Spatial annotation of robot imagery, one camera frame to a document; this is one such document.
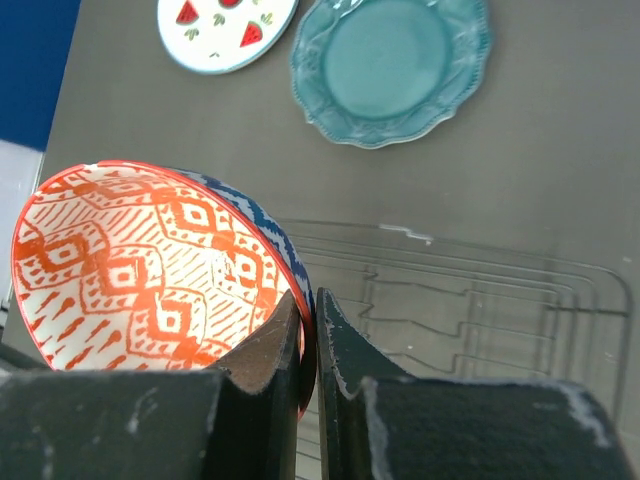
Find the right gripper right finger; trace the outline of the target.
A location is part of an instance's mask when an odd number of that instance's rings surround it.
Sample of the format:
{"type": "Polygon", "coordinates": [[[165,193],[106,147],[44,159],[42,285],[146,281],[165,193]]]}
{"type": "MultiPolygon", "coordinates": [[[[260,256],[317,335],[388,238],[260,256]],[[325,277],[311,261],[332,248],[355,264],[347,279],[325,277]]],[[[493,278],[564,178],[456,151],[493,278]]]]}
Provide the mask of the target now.
{"type": "Polygon", "coordinates": [[[631,479],[608,415],[579,385],[418,378],[317,294],[326,479],[631,479]]]}

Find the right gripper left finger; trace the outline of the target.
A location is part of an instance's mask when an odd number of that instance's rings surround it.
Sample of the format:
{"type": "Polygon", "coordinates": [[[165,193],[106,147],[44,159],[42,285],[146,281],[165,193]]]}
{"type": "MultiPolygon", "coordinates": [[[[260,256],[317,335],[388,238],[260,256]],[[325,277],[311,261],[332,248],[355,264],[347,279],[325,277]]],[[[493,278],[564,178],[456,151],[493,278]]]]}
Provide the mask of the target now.
{"type": "Polygon", "coordinates": [[[15,371],[5,479],[291,479],[300,313],[291,293],[204,370],[15,371]]]}

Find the black wire dish rack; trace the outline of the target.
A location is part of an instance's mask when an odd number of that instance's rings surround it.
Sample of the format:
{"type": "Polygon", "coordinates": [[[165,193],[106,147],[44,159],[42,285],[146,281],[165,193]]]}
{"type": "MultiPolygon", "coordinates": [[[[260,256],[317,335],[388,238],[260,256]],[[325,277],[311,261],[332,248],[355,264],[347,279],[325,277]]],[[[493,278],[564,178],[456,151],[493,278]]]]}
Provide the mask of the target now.
{"type": "Polygon", "coordinates": [[[612,241],[491,244],[391,220],[283,218],[312,282],[417,376],[556,378],[587,388],[639,460],[639,258],[612,241]]]}

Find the blue zigzag patterned bowl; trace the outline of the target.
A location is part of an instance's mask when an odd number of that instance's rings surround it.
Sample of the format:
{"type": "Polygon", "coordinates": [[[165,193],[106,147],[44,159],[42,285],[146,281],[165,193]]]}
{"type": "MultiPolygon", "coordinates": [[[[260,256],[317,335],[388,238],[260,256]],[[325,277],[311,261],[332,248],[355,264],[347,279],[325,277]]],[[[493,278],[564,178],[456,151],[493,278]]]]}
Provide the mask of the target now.
{"type": "Polygon", "coordinates": [[[54,370],[202,369],[291,294],[299,405],[309,404],[309,275],[277,221],[217,179],[124,160],[70,167],[26,201],[10,265],[26,329],[54,370]]]}

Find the teal plate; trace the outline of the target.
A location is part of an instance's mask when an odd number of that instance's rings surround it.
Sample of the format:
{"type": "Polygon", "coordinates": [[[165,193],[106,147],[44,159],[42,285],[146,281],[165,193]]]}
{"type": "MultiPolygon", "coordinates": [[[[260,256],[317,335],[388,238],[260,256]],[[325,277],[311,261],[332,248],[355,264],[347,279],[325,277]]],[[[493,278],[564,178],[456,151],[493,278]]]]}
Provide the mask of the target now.
{"type": "Polygon", "coordinates": [[[316,1],[293,40],[292,93],[334,144],[406,143],[455,116],[491,47],[485,1],[316,1]]]}

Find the watermelon pattern plate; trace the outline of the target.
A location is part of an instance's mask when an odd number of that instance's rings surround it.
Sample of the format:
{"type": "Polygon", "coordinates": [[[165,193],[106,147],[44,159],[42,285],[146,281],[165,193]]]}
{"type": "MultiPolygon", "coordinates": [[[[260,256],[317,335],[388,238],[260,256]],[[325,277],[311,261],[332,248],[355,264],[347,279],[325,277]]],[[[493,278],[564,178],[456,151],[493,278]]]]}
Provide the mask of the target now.
{"type": "Polygon", "coordinates": [[[297,0],[159,0],[157,26],[169,56],[199,74],[241,69],[284,34],[297,0]]]}

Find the blue lever arch binder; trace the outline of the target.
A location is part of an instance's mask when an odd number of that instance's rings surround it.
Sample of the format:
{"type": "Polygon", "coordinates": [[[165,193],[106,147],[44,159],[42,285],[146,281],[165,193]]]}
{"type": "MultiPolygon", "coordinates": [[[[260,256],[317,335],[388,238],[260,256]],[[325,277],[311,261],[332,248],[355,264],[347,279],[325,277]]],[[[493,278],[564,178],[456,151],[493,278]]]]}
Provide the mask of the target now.
{"type": "Polygon", "coordinates": [[[1,138],[45,151],[79,0],[1,0],[1,138]]]}

